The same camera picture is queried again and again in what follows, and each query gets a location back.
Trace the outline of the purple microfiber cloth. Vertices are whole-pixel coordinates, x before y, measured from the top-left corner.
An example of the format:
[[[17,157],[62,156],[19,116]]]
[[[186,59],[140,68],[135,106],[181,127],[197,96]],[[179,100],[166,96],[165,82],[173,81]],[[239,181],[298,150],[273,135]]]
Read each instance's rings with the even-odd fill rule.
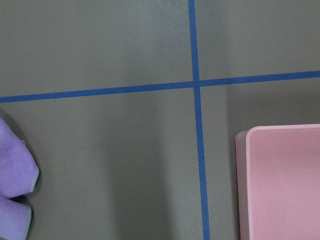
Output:
[[[13,201],[33,192],[39,168],[26,147],[7,123],[0,120],[0,237],[25,240],[32,219],[28,205]]]

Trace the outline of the pink plastic tray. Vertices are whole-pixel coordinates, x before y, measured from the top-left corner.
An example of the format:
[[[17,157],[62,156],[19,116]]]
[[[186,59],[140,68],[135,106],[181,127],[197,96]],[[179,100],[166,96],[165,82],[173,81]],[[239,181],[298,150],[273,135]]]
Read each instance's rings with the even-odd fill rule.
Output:
[[[320,237],[320,126],[256,126],[235,137],[240,238]]]

